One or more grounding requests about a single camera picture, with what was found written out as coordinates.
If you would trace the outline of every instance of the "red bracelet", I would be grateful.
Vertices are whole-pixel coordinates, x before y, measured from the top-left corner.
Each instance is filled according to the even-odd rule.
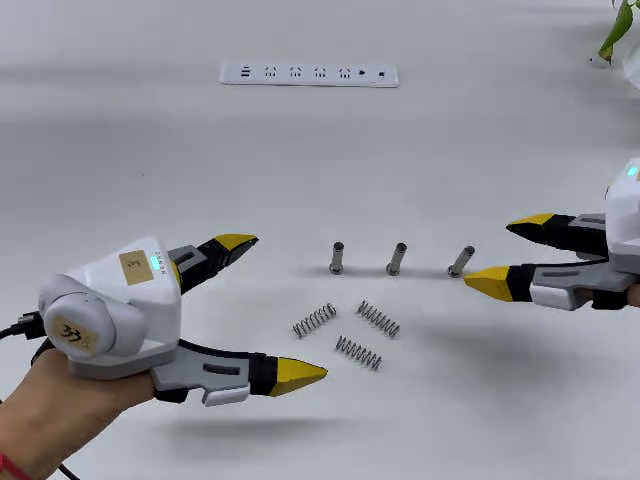
[[[6,455],[0,453],[0,473],[9,472],[16,480],[33,480],[29,475],[24,473],[18,466],[7,458]]]

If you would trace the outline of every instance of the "green leaf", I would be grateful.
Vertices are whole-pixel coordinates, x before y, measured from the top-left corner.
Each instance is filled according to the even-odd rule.
[[[618,40],[624,37],[624,34],[629,31],[631,24],[633,23],[633,12],[631,11],[631,5],[627,0],[622,0],[620,8],[618,9],[618,16],[616,17],[616,23],[614,23],[609,36],[600,47],[598,55],[600,58],[606,60],[611,64],[611,57],[613,57],[613,46]]]

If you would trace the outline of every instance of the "white power strip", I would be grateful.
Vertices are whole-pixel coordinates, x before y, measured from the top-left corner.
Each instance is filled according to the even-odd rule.
[[[397,87],[398,69],[389,64],[224,62],[220,82],[228,85],[315,85]]]

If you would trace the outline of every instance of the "black cable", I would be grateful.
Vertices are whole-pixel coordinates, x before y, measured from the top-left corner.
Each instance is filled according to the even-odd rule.
[[[12,335],[24,335],[25,337],[27,337],[27,340],[46,336],[46,332],[44,330],[44,322],[40,314],[38,312],[25,313],[20,318],[20,320],[18,320],[18,323],[14,323],[9,328],[0,330],[0,340]],[[50,342],[47,342],[49,342],[48,339],[40,347],[40,349],[38,349],[33,359],[31,360],[31,365],[33,365],[33,362],[36,360],[36,358],[38,358],[40,353],[49,348],[48,345],[50,345]],[[60,473],[62,473],[69,480],[80,480],[80,478],[67,467],[65,467],[64,464],[61,464],[58,467],[58,470],[60,470]]]
[[[80,480],[79,477],[77,477],[71,470],[69,470],[67,467],[65,467],[64,465],[60,465],[58,467],[58,470],[60,470],[60,473],[62,473],[65,477],[67,477],[69,480]]]

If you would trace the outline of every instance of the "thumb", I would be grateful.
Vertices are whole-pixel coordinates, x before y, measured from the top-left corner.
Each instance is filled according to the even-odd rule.
[[[627,290],[627,303],[632,307],[640,307],[640,284],[629,287],[629,290]]]

